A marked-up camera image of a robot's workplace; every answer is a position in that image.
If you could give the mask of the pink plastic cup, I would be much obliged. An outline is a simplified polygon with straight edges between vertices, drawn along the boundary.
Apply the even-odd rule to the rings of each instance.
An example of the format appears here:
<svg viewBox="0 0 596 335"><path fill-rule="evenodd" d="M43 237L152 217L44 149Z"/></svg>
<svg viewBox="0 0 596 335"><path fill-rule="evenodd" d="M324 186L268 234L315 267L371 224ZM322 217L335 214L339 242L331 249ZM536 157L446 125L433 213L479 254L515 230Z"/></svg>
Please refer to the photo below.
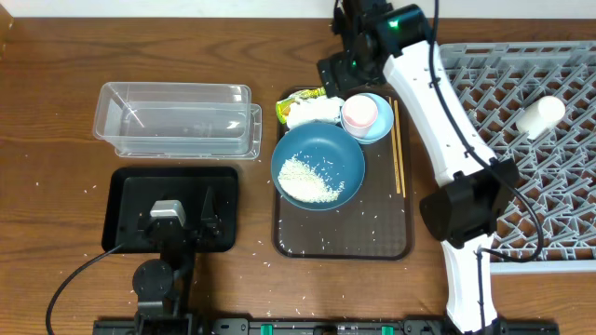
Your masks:
<svg viewBox="0 0 596 335"><path fill-rule="evenodd" d="M355 95L342 106L341 116L344 129L353 137L364 138L378 116L378 108L372 98Z"/></svg>

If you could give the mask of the wooden chopstick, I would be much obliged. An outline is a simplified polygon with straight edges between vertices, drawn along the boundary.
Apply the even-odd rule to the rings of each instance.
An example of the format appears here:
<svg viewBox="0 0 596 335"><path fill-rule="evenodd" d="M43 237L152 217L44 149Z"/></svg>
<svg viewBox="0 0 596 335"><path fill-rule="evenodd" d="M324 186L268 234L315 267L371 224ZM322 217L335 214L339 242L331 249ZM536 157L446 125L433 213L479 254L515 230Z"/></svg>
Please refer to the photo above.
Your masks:
<svg viewBox="0 0 596 335"><path fill-rule="evenodd" d="M395 140L396 140L396 149L397 149L397 158L398 158L397 162L398 162L399 176L400 176L400 194L405 199L406 198L406 185L405 185L404 161L403 161L401 133L400 133L400 112L399 112L399 103L398 103L397 98L395 98L393 100L393 110L394 110L394 119L395 119L394 130L396 132Z"/></svg>
<svg viewBox="0 0 596 335"><path fill-rule="evenodd" d="M400 160L399 160L399 141L398 141L398 129L396 126L395 116L397 115L395 112L395 105L393 103L393 98L388 98L389 105L393 112L393 124L391 128L391 140L392 140L392 156L393 156L393 165L394 165L394 172L395 172L395 184L396 184L396 193L401 194L401 180L400 180Z"/></svg>

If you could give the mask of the white plastic cup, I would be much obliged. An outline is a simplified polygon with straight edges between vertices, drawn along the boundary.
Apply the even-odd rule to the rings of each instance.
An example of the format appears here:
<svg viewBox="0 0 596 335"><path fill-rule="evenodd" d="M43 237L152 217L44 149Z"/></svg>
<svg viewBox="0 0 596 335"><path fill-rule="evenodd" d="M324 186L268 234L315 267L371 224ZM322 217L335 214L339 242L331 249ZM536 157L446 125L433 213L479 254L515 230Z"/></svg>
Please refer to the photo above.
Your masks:
<svg viewBox="0 0 596 335"><path fill-rule="evenodd" d="M521 134L526 134L533 141L557 126L564 114L565 105L559 98L545 96L523 110L516 121L516 127Z"/></svg>

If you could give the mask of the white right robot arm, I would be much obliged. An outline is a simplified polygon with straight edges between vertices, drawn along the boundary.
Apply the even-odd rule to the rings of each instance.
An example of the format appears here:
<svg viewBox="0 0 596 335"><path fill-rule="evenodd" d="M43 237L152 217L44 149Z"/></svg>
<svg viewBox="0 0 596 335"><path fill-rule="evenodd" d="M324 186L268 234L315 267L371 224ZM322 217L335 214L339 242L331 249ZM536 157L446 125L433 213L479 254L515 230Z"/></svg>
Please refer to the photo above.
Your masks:
<svg viewBox="0 0 596 335"><path fill-rule="evenodd" d="M364 85L391 86L425 145L439 188L421 200L420 213L443 249L446 310L454 331L495 329L488 251L518 170L498 161L471 124L444 71L438 25L419 6L338 1L331 29L344 49L318 62L328 96Z"/></svg>

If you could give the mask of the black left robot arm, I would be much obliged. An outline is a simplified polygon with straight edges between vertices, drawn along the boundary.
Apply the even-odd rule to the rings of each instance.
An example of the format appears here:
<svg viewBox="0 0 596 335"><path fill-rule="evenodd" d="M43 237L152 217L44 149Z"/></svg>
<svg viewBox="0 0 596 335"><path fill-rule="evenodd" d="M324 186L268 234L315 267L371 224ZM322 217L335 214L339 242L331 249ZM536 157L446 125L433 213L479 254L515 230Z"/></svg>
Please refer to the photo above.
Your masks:
<svg viewBox="0 0 596 335"><path fill-rule="evenodd" d="M139 224L139 238L155 247L157 259L142 263L132 279L138 297L134 332L139 335L205 332L205 322L188 308L196 254L221 232L215 193L206 189L199 221L187 219L179 200L158 200L147 220Z"/></svg>

